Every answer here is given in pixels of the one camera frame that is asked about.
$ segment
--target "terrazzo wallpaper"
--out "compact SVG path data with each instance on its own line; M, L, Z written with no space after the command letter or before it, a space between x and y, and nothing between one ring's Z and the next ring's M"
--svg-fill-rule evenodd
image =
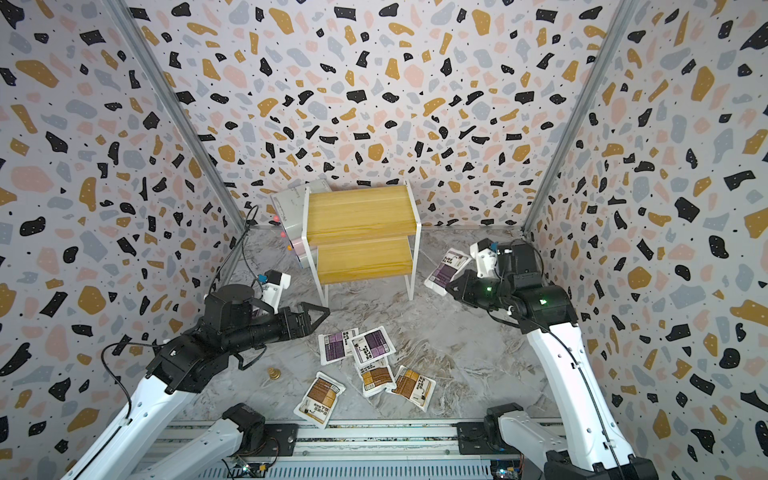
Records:
M49 480L125 404L104 346L191 326L237 234L101 4L0 12L0 478Z
M427 225L525 219L608 0L129 0L243 209L410 180Z
M638 10L534 234L660 478L768 478L764 2Z

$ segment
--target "grey spot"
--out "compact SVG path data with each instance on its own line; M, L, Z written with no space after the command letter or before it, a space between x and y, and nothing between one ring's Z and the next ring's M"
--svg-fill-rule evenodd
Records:
M683 436L686 433L688 433L688 425L686 425L685 422L680 420L680 417L677 417L674 420L674 422L672 423L672 426L674 427L675 432L677 432L679 436Z
M306 106L306 109L318 120L326 120L328 118L328 107L318 101L310 102L310 104Z
M383 91L384 91L384 86L382 85L382 82L377 78L376 83L373 84L373 88L371 88L371 95L375 97L376 95L380 94Z
M717 59L717 70L725 70L733 65L734 60L736 60L736 50L724 51Z
M656 380L649 377L648 374L646 374L646 372L644 372L639 366L633 365L632 373L634 374L634 378L637 380L637 382L642 386L656 386Z
M248 2L243 0L237 7L230 13L230 23L233 25L245 25L248 23L250 16L250 7Z
M453 16L453 9L456 8L456 4L451 2L436 12L430 20L433 25L445 25L451 21Z
M706 298L707 293L701 285L680 285L677 290L670 293L670 299L678 310L702 302Z
M338 40L336 40L334 37L328 37L328 49L335 53L337 57L339 57L339 60L344 61L344 54L341 52L342 45L339 43Z
M147 162L144 161L144 157L141 156L141 152L138 150L126 150L123 154L123 165L127 168L134 168L141 170L147 166Z
M491 108L484 101L479 101L472 105L472 113L478 118L478 120L485 120L488 118L488 114L491 113Z
M531 46L528 45L528 43L525 41L524 38L521 38L518 41L518 46L515 47L515 52L517 52L517 54L520 55L520 58L522 58L523 63L526 63L528 61L529 50L531 50Z
M80 234L80 241L83 243L83 253L97 262L101 262L101 259L107 254L107 247L90 230Z
M645 431L639 427L637 428L637 438L634 444L637 446L640 456L645 457L648 453L648 437L645 436Z
M752 280L755 279L755 273L747 265L741 263L739 265L739 274L736 275L736 286L742 292L746 292L752 286Z
M117 91L120 91L120 85L114 82L112 80L112 74L107 73L106 71L99 70L98 68L94 68L94 75L96 75L96 79L98 82L105 87L114 88Z
M733 148L733 129L726 128L714 139L713 145L715 147L715 158L712 160L713 164L720 163L723 160L723 155L728 150Z
M72 206L74 202L68 198L53 197L48 201L48 208L58 208L61 210L67 210Z
M118 269L118 266L114 263L107 263L106 265L103 265L101 268L107 271L112 276L118 275L120 273L120 270Z
M52 366L39 366L35 369L34 372L30 373L26 377L14 380L13 386L26 385L27 383L50 382L52 373Z
M490 68L493 66L493 60L491 60L491 55L488 55L488 50L481 48L479 50L475 50L473 55L475 56L475 58L477 58L478 65L480 65L481 67Z
M65 110L71 114L80 115L83 118L93 118L98 113L95 108L76 98L67 103Z
M685 128L688 125L688 120L682 115L675 115L672 117L672 131L670 132L670 138L676 144L679 144L685 138Z
M677 68L688 55L690 55L690 48L683 48L680 51L675 51L663 56L661 60L659 60L659 65L666 70L672 70Z
M456 63L464 63L467 61L467 54L459 50L457 47L454 47L453 58L456 60Z
M632 181L632 198L636 203L640 203L649 193L648 177L637 177Z
M730 433L722 438L723 443L733 453L734 457L737 457L745 452L744 448L744 436L743 436L744 422L740 419L736 420L736 425L733 426Z
M80 13L83 15L83 18L96 18L96 15L98 15L96 4L93 2L88 2L82 5L80 7Z
M673 192L679 193L685 191L688 188L688 179L682 177L675 177L670 180L670 188Z
M704 219L704 228L708 228L710 230L717 230L718 232L722 232L723 228L725 228L725 224L728 222L728 217L730 214L722 214L719 217L712 217Z

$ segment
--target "snack package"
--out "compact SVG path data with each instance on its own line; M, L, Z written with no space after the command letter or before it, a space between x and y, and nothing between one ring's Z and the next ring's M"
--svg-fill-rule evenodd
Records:
M441 296L445 296L445 288L461 273L471 259L461 250L449 249L435 271L424 280L424 284Z
M428 379L401 365L397 371L396 382L397 388L387 389L387 392L404 396L423 412L427 411L429 400L432 399L437 386L435 380Z
M362 396L366 398L397 387L386 357L368 366L358 367L357 372L362 379Z
M349 342L358 366L370 365L396 351L383 326L354 336Z
M358 333L358 329L351 329L330 335L318 335L320 365L338 362L342 358L352 355L352 345L349 344L349 340Z
M318 372L312 386L306 391L301 403L293 409L293 413L324 429L331 419L336 400L344 390L346 390L344 385Z

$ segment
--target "grey marble surface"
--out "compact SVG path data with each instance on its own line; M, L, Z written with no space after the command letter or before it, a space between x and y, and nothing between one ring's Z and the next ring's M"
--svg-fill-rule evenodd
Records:
M332 313L316 333L384 326L397 348L389 357L392 371L405 365L437 381L427 412L387 392L363 397L354 360L321 366L315 335L269 345L264 357L245 372L230 359L229 369L214 377L177 419L215 420L238 402L268 419L295 418L293 408L318 371L346 386L334 419L480 418L488 407L508 402L526 407L531 416L558 416L541 363L519 330L424 286L435 268L433 261L439 262L449 247L468 253L469 245L484 237L507 240L511 235L503 230L424 232L413 301L408 301L401 276L330 286ZM278 230L252 230L245 249L251 269L256 273L275 269L292 276L281 306L301 301L319 304L309 269L300 268L286 245ZM231 282L250 285L252 280L241 257ZM245 352L246 361L255 354ZM281 377L271 380L268 367L280 369Z

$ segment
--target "pink spot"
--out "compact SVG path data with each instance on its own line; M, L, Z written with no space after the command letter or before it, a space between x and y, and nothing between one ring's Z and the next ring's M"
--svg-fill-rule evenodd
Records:
M98 277L98 272L96 270L91 270L90 268L83 266L78 272L77 281L81 282L83 280L96 280L96 277Z
M310 28L306 26L306 20L304 20L304 14L302 12L299 12L296 16L296 23L299 24L304 33L307 33L310 30Z
M41 326L24 325L22 327L22 335L28 339L36 339L43 335L43 329Z
M414 88L419 88L424 83L424 71L414 64L409 65L402 75Z
M51 275L58 275L58 255L56 255L56 250L48 247L41 248L38 254L38 266Z
M53 182L40 167L14 167L11 170L11 183L19 190L40 194L53 188Z
M69 358L69 348L67 348L67 331L63 325L53 327L45 340L45 352L54 356L59 362L64 362Z
M419 13L416 11L416 5L411 5L411 23L417 27L422 26L422 19L419 18Z
M707 119L704 118L704 117L699 118L699 120L697 120L697 122L694 124L694 130L698 134L702 134L702 133L704 133L705 131L707 131L709 129L710 129L710 122L708 122Z
M696 250L692 249L685 243L681 243L670 250L669 257L670 260L692 260L695 254Z
M85 97L87 97L90 94L93 94L94 92L93 88L91 88L91 84L89 84L86 81L78 84L78 91L80 92L81 95Z
M238 67L227 65L224 67L224 77L232 82L232 85L238 88L246 87L245 74Z
M623 238L616 238L614 241L608 244L609 252L622 252L626 253L632 249L632 246Z

